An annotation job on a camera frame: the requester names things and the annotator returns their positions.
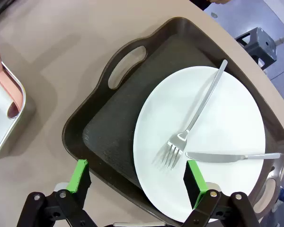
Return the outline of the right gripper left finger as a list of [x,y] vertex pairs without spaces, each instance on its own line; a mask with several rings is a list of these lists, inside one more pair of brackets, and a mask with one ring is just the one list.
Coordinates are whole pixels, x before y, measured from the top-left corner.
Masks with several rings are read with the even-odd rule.
[[87,160],[79,159],[65,189],[45,196],[30,193],[24,203],[18,227],[52,227],[58,220],[66,220],[71,227],[95,227],[92,218],[83,209],[91,185]]

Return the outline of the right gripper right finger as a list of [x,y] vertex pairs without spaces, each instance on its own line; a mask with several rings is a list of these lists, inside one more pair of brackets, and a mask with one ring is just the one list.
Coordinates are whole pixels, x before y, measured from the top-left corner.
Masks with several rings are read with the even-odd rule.
[[248,196],[243,192],[226,196],[209,189],[195,161],[186,162],[183,180],[193,208],[183,226],[205,227],[210,219],[218,219],[224,227],[260,226]]

